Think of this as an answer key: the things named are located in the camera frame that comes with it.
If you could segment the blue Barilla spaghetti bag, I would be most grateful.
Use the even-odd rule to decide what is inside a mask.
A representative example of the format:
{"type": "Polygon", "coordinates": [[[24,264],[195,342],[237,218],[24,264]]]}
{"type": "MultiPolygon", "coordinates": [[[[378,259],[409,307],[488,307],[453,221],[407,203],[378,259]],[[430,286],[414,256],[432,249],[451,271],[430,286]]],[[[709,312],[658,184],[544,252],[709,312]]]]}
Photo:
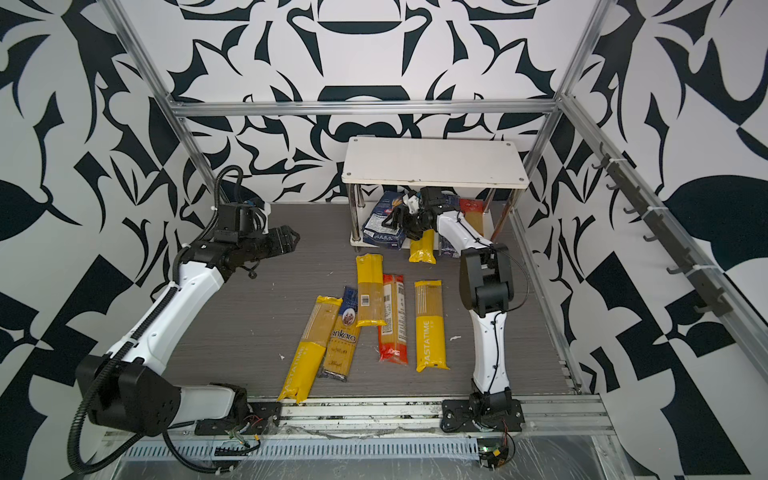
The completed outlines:
{"type": "Polygon", "coordinates": [[[453,247],[453,245],[443,236],[439,237],[439,254],[443,257],[450,257],[458,259],[460,257],[460,251],[453,247]]]}

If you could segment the red yellow spaghetti bag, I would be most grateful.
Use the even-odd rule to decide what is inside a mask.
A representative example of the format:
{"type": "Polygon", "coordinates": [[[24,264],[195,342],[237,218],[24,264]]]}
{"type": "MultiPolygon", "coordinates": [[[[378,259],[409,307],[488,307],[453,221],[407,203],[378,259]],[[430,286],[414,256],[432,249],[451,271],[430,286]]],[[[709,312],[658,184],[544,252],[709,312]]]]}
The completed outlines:
{"type": "Polygon", "coordinates": [[[466,221],[481,236],[484,236],[484,202],[474,199],[459,199],[461,212],[466,221]]]}

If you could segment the blue Barilla pasta box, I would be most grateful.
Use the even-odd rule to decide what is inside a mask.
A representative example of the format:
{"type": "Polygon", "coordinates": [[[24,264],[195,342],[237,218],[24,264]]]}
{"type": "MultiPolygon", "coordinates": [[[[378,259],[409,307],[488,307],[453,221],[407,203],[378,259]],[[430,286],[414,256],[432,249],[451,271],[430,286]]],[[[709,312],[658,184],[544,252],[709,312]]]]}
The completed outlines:
{"type": "Polygon", "coordinates": [[[388,249],[400,249],[406,235],[400,225],[396,225],[390,215],[403,204],[403,194],[385,192],[373,207],[362,227],[362,241],[365,244],[388,249]]]}

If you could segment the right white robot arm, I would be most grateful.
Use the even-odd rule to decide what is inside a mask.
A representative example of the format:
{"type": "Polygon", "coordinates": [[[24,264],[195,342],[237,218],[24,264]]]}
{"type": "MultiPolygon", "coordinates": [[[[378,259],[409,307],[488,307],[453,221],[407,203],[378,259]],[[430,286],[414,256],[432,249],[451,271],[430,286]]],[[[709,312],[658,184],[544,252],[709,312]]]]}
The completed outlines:
{"type": "Polygon", "coordinates": [[[515,309],[515,260],[508,248],[476,231],[439,187],[408,190],[384,224],[402,228],[410,240],[432,230],[460,253],[459,293],[474,335],[473,390],[466,400],[442,403],[441,430],[520,432],[525,419],[510,388],[504,352],[507,314],[515,309]]]}

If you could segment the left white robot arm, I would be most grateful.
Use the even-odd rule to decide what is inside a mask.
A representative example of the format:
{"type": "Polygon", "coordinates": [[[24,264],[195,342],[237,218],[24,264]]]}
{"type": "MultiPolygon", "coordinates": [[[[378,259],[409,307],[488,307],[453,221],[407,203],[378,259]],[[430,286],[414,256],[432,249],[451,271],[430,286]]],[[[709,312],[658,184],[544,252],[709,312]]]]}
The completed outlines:
{"type": "Polygon", "coordinates": [[[164,376],[181,338],[205,304],[239,269],[256,278],[261,261],[293,252],[299,234],[287,225],[268,224],[269,205],[259,197],[214,200],[213,215],[202,232],[174,257],[171,279],[141,319],[101,356],[86,356],[76,369],[82,400],[67,438],[67,461],[76,474],[101,471],[145,437],[161,436],[186,468],[217,474],[219,468],[184,457],[170,430],[201,421],[246,427],[250,407],[244,388],[230,384],[182,387],[164,376]],[[95,462],[81,454],[86,423],[130,433],[113,453],[95,462]]]}

